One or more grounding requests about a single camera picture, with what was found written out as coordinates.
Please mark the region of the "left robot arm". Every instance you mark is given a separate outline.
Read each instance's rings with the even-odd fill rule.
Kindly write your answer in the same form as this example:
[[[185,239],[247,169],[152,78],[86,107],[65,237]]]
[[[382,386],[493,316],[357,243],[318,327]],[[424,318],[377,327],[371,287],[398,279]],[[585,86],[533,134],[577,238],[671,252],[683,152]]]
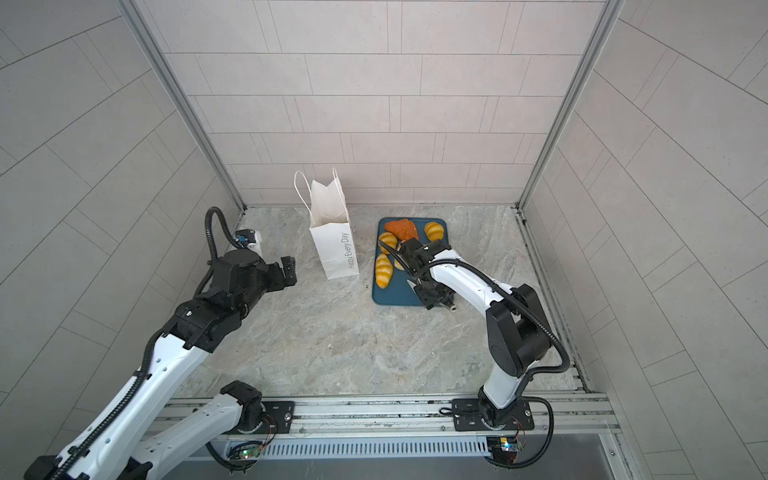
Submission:
[[[280,419],[265,407],[261,392],[233,381],[185,419],[145,435],[180,384],[241,327],[263,295],[297,282],[294,258],[266,263],[252,248],[254,232],[231,233],[220,208],[206,211],[204,231],[209,268],[194,296],[152,334],[139,368],[97,418],[58,454],[36,458],[25,478],[160,479],[200,448],[228,471],[245,472],[257,462],[256,454],[231,461],[212,440],[230,431],[264,429],[265,439],[253,444],[263,451],[281,431]]]

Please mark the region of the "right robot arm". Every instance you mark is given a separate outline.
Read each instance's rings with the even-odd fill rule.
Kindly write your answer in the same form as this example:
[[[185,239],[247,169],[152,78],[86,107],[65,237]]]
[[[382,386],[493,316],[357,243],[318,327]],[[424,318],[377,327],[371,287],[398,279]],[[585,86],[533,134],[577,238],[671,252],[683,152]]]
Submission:
[[[460,296],[483,316],[494,366],[478,393],[478,415],[488,427],[512,423],[514,409],[529,400],[524,392],[534,377],[570,368],[567,350],[529,285],[497,282],[443,240],[409,239],[396,248],[379,241],[378,246],[401,265],[425,308],[452,308]]]

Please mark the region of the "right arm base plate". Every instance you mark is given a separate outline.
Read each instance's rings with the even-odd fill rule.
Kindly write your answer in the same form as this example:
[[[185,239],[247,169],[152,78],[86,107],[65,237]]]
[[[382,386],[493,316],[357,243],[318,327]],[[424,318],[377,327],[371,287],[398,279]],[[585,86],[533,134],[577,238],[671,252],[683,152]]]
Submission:
[[[456,398],[449,407],[440,409],[453,420],[459,432],[531,431],[535,428],[528,402],[517,401],[504,409],[479,398]]]

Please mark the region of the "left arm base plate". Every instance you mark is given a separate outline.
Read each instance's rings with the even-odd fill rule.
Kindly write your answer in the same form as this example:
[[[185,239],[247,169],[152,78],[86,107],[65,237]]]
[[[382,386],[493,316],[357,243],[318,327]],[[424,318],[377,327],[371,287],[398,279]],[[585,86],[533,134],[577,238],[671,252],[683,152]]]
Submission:
[[[240,434],[288,434],[296,404],[293,401],[251,402],[243,407],[235,430]]]

